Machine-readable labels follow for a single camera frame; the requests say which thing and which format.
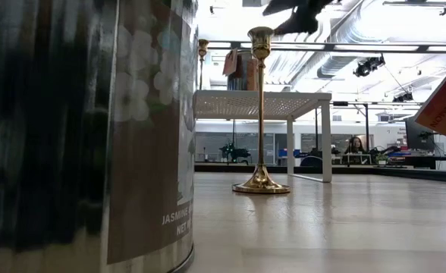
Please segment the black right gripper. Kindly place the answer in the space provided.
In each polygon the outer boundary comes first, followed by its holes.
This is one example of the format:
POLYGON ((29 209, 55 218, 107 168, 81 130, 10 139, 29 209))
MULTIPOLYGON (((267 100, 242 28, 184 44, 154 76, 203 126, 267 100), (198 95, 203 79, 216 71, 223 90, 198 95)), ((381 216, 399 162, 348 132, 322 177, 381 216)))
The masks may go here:
MULTIPOLYGON (((314 12, 321 12, 325 6, 332 2, 339 2, 339 0, 309 0, 308 11, 293 12, 284 23, 274 29, 274 34, 276 36, 292 33, 313 34, 319 28, 319 22, 316 19, 317 13, 314 12)), ((276 14, 301 5, 306 5, 306 0, 269 0, 262 15, 276 14)))

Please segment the candle tin orange heart label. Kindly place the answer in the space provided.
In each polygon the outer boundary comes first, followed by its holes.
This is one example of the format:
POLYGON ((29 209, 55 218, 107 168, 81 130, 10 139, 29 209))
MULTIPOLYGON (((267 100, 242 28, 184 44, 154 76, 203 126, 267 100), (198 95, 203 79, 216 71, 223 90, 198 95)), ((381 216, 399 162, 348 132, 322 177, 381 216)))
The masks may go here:
POLYGON ((258 61, 250 50, 230 50, 222 74, 227 77, 228 90, 258 90, 258 61))

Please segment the brass candlestick holder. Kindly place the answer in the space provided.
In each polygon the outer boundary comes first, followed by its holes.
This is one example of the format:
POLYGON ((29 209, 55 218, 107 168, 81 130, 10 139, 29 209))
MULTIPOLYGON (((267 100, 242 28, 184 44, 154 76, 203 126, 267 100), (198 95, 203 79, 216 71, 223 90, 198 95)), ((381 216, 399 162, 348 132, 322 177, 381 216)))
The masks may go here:
POLYGON ((243 184, 234 184, 232 190, 237 193, 282 194, 289 193, 290 187, 272 180, 264 162, 264 69, 265 59, 271 52, 271 40, 274 30, 269 27, 254 27, 248 32, 251 40, 251 53, 257 60, 258 69, 258 163, 251 178, 243 184))
POLYGON ((208 51, 209 41, 206 39, 198 40, 198 55, 199 55, 199 90, 203 88, 203 65, 205 56, 208 51))

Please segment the candle tin jasmine flower label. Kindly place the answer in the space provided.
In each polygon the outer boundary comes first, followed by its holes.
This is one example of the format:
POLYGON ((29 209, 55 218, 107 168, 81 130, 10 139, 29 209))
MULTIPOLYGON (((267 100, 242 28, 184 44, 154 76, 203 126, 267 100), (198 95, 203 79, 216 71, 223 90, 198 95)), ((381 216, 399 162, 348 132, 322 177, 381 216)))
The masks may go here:
POLYGON ((198 0, 0 0, 0 273, 187 273, 198 0))

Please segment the long linear ceiling light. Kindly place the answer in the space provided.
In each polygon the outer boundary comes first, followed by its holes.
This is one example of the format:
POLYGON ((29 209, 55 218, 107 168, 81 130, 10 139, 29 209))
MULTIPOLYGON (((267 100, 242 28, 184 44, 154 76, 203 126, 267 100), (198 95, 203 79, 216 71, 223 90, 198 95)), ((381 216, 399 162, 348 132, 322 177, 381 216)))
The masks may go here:
POLYGON ((273 42, 272 51, 446 54, 446 44, 273 42))

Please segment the white perforated metal shelf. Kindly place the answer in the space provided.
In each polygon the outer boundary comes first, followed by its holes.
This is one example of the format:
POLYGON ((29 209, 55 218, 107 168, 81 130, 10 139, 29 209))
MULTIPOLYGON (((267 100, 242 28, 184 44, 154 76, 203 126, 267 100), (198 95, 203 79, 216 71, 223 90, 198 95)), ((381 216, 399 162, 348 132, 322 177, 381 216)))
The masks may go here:
POLYGON ((263 113, 267 121, 287 123, 287 174, 294 173, 294 122, 304 114, 321 109, 322 183, 332 182, 330 93, 276 93, 256 91, 198 90, 197 119, 256 120, 263 113))

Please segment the person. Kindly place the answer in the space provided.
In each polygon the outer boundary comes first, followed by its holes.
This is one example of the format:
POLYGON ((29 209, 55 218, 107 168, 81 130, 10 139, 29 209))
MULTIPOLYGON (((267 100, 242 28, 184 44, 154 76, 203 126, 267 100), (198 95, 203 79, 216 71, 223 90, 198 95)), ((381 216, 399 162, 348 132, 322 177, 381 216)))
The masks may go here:
POLYGON ((364 153, 364 152, 365 149, 363 148, 363 143, 361 139, 358 136, 351 137, 345 153, 349 154, 349 153, 364 153))

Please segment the black background monitor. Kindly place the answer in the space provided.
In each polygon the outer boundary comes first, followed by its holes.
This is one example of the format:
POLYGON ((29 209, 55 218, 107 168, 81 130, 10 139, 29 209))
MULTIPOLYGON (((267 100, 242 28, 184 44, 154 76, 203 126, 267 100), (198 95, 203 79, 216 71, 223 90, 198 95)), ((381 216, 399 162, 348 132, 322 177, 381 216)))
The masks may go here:
POLYGON ((409 149, 423 150, 433 152, 435 150, 435 141, 433 130, 424 127, 414 121, 413 118, 405 120, 407 134, 407 146, 409 149))

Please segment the silver ventilation duct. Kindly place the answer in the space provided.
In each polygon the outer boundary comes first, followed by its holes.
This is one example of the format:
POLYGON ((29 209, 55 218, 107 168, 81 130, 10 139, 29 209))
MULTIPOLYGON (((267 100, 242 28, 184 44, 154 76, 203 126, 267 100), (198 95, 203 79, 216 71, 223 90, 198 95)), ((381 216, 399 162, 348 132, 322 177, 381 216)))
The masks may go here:
MULTIPOLYGON (((287 34, 278 37, 278 42, 330 42, 330 43, 376 43, 385 37, 372 34, 368 26, 372 13, 384 0, 344 0, 341 9, 345 15, 332 18, 323 12, 318 19, 318 30, 314 34, 287 34)), ((330 52, 281 52, 272 65, 272 82, 297 89, 311 83, 330 83, 337 73, 355 58, 333 55, 330 52)))

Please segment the black ceiling track rail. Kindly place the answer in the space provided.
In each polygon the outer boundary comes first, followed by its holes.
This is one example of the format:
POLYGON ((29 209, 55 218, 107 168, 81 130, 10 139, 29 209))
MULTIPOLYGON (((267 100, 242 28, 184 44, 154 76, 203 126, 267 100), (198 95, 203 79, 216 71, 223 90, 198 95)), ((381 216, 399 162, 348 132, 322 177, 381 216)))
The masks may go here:
POLYGON ((420 8, 440 8, 440 16, 446 14, 446 1, 443 0, 387 0, 383 1, 384 6, 394 7, 420 7, 420 8))

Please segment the black background rig frame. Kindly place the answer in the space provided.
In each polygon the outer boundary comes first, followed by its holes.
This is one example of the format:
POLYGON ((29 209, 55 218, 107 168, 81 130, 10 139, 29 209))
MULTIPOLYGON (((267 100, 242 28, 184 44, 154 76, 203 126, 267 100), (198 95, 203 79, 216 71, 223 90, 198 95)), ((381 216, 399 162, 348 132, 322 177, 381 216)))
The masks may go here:
POLYGON ((361 113, 365 117, 366 128, 366 149, 369 150, 369 106, 376 109, 387 110, 388 108, 398 107, 415 107, 418 108, 422 105, 422 102, 345 102, 345 101, 331 101, 330 104, 334 108, 349 108, 353 107, 357 112, 361 113))

